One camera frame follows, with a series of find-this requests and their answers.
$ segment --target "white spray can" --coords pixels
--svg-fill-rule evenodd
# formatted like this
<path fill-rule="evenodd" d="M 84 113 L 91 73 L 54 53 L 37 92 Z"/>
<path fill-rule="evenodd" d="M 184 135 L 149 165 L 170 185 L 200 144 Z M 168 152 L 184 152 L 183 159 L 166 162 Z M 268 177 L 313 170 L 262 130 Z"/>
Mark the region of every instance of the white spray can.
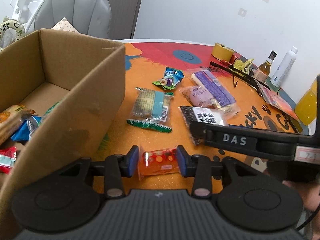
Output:
<path fill-rule="evenodd" d="M 298 52 L 298 49 L 296 47 L 292 47 L 291 50 L 289 50 L 285 54 L 279 67 L 277 68 L 276 72 L 273 74 L 272 78 L 270 79 L 271 83 L 274 84 L 276 87 L 281 86 L 284 78 L 286 77 L 293 63 L 296 60 L 297 52 Z"/>

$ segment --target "brown bottle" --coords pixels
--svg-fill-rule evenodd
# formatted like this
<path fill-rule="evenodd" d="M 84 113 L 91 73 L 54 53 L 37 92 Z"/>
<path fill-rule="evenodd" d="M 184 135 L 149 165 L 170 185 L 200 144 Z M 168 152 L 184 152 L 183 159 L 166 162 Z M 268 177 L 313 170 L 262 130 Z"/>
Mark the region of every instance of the brown bottle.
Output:
<path fill-rule="evenodd" d="M 272 50 L 268 59 L 259 66 L 253 77 L 262 83 L 265 82 L 270 74 L 270 67 L 276 56 L 277 54 Z"/>

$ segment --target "snack package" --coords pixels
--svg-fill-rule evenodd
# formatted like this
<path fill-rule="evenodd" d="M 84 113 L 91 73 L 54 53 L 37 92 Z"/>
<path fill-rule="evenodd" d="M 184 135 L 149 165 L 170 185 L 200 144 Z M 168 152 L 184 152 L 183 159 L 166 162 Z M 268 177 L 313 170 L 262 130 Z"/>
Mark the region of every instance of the snack package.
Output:
<path fill-rule="evenodd" d="M 209 108 L 213 107 L 216 102 L 215 98 L 205 87 L 186 87 L 181 89 L 180 92 L 190 104 L 196 107 Z M 236 103 L 220 107 L 219 110 L 223 111 L 224 118 L 227 120 L 240 112 L 240 108 Z"/>
<path fill-rule="evenodd" d="M 13 135 L 11 135 L 11 139 L 18 142 L 27 142 L 31 139 L 32 134 L 37 129 L 40 120 L 41 117 L 39 116 L 29 117 L 23 122 L 18 130 Z"/>
<path fill-rule="evenodd" d="M 164 93 L 147 88 L 136 88 L 138 98 L 134 103 L 127 123 L 140 128 L 171 132 L 169 121 L 170 99 L 173 93 Z"/>
<path fill-rule="evenodd" d="M 177 85 L 184 78 L 183 72 L 178 69 L 166 67 L 164 77 L 158 81 L 154 81 L 153 84 L 156 86 L 162 86 L 163 89 L 171 90 L 175 89 Z"/>
<path fill-rule="evenodd" d="M 194 106 L 180 106 L 180 110 L 188 129 L 192 121 L 229 126 L 220 110 Z M 191 133 L 190 137 L 195 145 L 200 144 L 199 138 L 194 137 Z"/>
<path fill-rule="evenodd" d="M 53 106 L 51 106 L 42 116 L 40 122 L 38 123 L 38 126 L 41 125 L 45 119 L 49 116 L 49 114 L 52 112 L 52 110 L 60 103 L 60 101 L 56 102 Z"/>
<path fill-rule="evenodd" d="M 17 158 L 17 148 L 10 147 L 0 150 L 0 172 L 9 173 Z"/>
<path fill-rule="evenodd" d="M 278 108 L 279 110 L 285 112 L 286 114 L 290 115 L 294 119 L 299 120 L 298 116 L 293 111 L 293 109 L 291 108 L 291 106 L 287 101 L 285 101 L 281 96 L 278 96 L 276 92 L 261 85 L 259 82 L 256 81 L 256 83 L 259 86 L 260 91 L 266 103 Z"/>
<path fill-rule="evenodd" d="M 10 106 L 0 113 L 0 145 L 22 125 L 24 120 L 34 113 L 34 110 L 24 106 Z"/>
<path fill-rule="evenodd" d="M 176 148 L 168 148 L 140 153 L 138 161 L 138 175 L 141 180 L 144 176 L 179 172 L 176 158 Z"/>
<path fill-rule="evenodd" d="M 209 70 L 189 70 L 187 74 L 196 86 L 187 87 L 181 90 L 181 93 L 193 106 L 215 109 L 225 107 L 224 111 L 229 113 L 228 118 L 240 111 L 235 98 Z"/>

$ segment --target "chair backrest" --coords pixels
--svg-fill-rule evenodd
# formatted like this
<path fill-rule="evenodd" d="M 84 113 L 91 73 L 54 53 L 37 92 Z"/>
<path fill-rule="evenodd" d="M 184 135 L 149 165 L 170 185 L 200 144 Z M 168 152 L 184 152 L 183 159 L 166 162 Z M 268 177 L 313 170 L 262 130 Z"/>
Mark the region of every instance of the chair backrest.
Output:
<path fill-rule="evenodd" d="M 35 18 L 35 30 L 51 29 L 66 18 L 80 33 L 107 38 L 111 20 L 108 0 L 45 0 Z"/>

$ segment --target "table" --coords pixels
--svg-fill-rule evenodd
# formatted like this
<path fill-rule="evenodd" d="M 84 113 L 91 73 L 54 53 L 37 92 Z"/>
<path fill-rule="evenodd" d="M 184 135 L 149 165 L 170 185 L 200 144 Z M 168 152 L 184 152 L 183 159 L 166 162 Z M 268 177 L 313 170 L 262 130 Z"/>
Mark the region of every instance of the table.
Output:
<path fill-rule="evenodd" d="M 113 123 L 111 124 L 99 150 L 92 157 L 94 161 L 104 160 L 112 154 L 126 154 L 132 145 L 143 147 L 146 151 L 183 145 L 189 154 L 203 154 L 215 161 L 225 156 L 232 156 L 252 167 L 263 171 L 266 167 L 265 160 L 251 156 L 241 155 L 222 149 L 215 149 L 204 145 L 194 146 L 185 126 L 179 106 L 190 106 L 188 101 L 179 93 L 179 89 L 193 85 L 188 78 L 184 78 L 174 93 L 170 104 L 170 120 L 172 132 L 160 133 L 153 130 L 144 130 L 126 123 L 133 104 L 137 98 L 135 87 L 144 87 L 162 91 L 152 84 L 163 77 L 165 66 L 187 70 L 199 67 L 209 67 L 210 62 L 216 60 L 211 56 L 212 46 L 185 41 L 170 40 L 122 40 L 126 46 L 126 92 Z M 219 81 L 235 97 L 241 112 L 228 120 L 229 124 L 252 126 L 277 131 L 293 132 L 285 121 L 281 112 L 258 96 L 254 89 L 237 79 L 238 85 L 233 87 L 232 75 L 219 69 L 211 69 Z M 213 179 L 213 191 L 222 190 L 221 180 Z M 179 189 L 192 188 L 193 178 L 183 178 L 180 174 L 166 174 L 148 176 L 142 181 L 137 174 L 132 178 L 123 178 L 126 192 L 131 188 L 143 189 Z M 103 192 L 103 181 L 97 178 L 94 188 Z"/>

